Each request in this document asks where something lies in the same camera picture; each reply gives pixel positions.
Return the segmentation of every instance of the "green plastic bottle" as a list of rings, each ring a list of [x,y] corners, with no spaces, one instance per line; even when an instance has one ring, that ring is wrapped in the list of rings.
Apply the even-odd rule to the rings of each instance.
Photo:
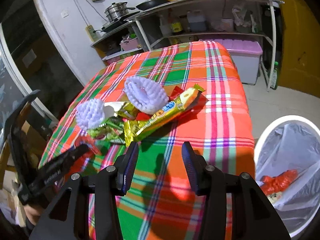
[[[271,88],[276,90],[278,87],[278,78],[279,78],[279,63],[275,61],[275,67],[273,68],[273,75],[271,79]]]

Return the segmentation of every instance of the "stainless steel pot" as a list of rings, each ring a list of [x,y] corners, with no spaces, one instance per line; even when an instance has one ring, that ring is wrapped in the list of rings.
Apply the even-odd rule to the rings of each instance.
[[[128,2],[119,2],[119,3],[112,3],[106,11],[104,12],[110,22],[121,18],[123,15],[126,15],[128,10],[134,10],[135,7],[127,7]]]

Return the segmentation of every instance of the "light switch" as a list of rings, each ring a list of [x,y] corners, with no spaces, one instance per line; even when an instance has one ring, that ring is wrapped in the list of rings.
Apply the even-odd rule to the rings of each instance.
[[[68,15],[69,15],[69,13],[68,13],[67,10],[63,10],[63,11],[61,12],[61,17],[62,17],[62,18],[65,18],[65,17],[67,17]]]

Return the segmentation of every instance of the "wooden door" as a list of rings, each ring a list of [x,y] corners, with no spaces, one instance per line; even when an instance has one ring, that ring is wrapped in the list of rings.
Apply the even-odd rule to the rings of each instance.
[[[320,25],[304,0],[283,1],[283,54],[278,85],[320,98]]]

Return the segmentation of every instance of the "green snack wrapper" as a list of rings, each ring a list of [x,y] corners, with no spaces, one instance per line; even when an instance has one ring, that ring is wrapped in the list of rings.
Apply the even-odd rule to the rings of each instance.
[[[124,123],[126,146],[132,141],[139,142],[177,116],[193,108],[205,90],[198,84],[188,88],[157,111],[148,121],[127,121]]]
[[[125,144],[124,122],[117,117],[110,117],[96,128],[88,129],[92,139],[109,141],[110,143]]]
[[[116,113],[125,119],[134,120],[137,117],[139,110],[135,108],[134,105],[130,102],[126,102]]]

